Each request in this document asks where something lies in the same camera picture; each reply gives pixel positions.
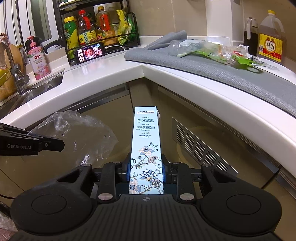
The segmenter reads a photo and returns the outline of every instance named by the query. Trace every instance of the wooden cutting board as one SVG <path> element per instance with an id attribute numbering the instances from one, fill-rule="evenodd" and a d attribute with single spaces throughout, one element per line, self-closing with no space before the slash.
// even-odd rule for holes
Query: wooden cutting board
<path id="1" fill-rule="evenodd" d="M 12 58 L 14 63 L 20 65 L 20 70 L 23 73 L 24 63 L 23 63 L 22 55 L 19 49 L 13 44 L 9 45 L 9 47 L 12 53 Z M 5 55 L 5 62 L 7 67 L 11 68 L 6 51 L 4 52 L 4 55 Z M 7 79 L 8 80 L 5 82 L 5 84 L 0 86 L 0 101 L 5 100 L 7 97 L 11 96 L 13 93 L 17 91 L 13 77 L 11 76 L 10 73 L 8 73 Z"/>

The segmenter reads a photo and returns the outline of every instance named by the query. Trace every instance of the rectangular box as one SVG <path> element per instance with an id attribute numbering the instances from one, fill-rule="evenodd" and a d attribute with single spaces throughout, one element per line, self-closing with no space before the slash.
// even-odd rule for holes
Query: rectangular box
<path id="1" fill-rule="evenodd" d="M 163 172 L 156 107 L 136 107 L 129 194 L 163 194 Z"/>

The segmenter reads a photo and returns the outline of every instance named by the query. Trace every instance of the plastic bag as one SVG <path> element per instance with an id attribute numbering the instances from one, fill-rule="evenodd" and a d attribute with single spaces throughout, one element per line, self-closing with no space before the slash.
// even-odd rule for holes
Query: plastic bag
<path id="1" fill-rule="evenodd" d="M 223 64 L 232 63 L 236 56 L 247 58 L 248 52 L 244 46 L 223 46 L 201 40 L 173 40 L 168 46 L 168 54 L 184 57 L 188 54 L 198 54 L 211 58 Z"/>
<path id="2" fill-rule="evenodd" d="M 118 142 L 112 130 L 101 121 L 71 110 L 54 113 L 29 134 L 63 140 L 65 148 L 56 156 L 61 161 L 75 160 L 75 166 L 104 163 Z"/>
<path id="3" fill-rule="evenodd" d="M 126 13 L 124 10 L 117 9 L 116 10 L 119 16 L 119 28 L 118 35 L 131 33 L 132 25 L 128 21 Z M 118 37 L 119 44 L 123 45 L 128 40 L 128 35 Z"/>
<path id="4" fill-rule="evenodd" d="M 8 218 L 1 212 L 0 212 L 0 229 L 17 232 L 17 228 L 15 227 L 15 223 L 12 221 L 12 219 Z"/>

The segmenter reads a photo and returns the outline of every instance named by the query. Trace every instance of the floral pattern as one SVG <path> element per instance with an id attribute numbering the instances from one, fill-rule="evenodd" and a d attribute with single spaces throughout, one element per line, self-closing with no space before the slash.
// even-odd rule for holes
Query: floral pattern
<path id="1" fill-rule="evenodd" d="M 131 158 L 129 194 L 163 194 L 162 165 L 158 149 L 159 145 L 150 142 L 138 150 L 139 154 L 135 158 Z"/>

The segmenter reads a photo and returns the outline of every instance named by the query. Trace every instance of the cabinet door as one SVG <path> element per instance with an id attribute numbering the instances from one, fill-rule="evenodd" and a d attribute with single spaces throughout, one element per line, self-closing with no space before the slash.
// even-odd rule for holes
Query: cabinet door
<path id="1" fill-rule="evenodd" d="M 296 199 L 276 180 L 268 185 L 265 190 L 274 195 L 282 207 L 282 217 L 275 229 L 276 235 L 284 241 L 295 241 Z"/>
<path id="2" fill-rule="evenodd" d="M 93 116 L 109 126 L 118 139 L 109 158 L 93 163 L 101 167 L 105 162 L 122 161 L 131 151 L 133 108 L 129 95 L 95 107 L 83 114 Z M 43 150 L 37 156 L 0 156 L 0 169 L 23 190 L 28 190 L 55 176 L 73 169 L 76 161 L 72 153 Z"/>
<path id="3" fill-rule="evenodd" d="M 230 164 L 239 178 L 262 187 L 273 175 L 265 165 L 248 151 L 248 144 L 236 135 L 226 132 L 214 122 L 202 118 L 194 105 L 184 106 L 182 100 L 175 94 L 159 88 L 159 112 L 161 123 L 161 149 L 170 162 L 184 162 L 190 167 L 199 168 L 200 165 L 172 138 L 172 118 L 185 126 L 193 135 L 203 141 L 222 159 Z"/>
<path id="4" fill-rule="evenodd" d="M 0 190 L 1 190 L 0 194 L 7 197 L 16 197 L 17 195 L 23 192 L 23 190 L 18 185 L 16 185 L 12 180 L 10 180 L 9 177 L 5 175 L 5 173 L 1 170 L 0 170 Z M 0 201 L 10 207 L 13 200 L 0 197 Z"/>

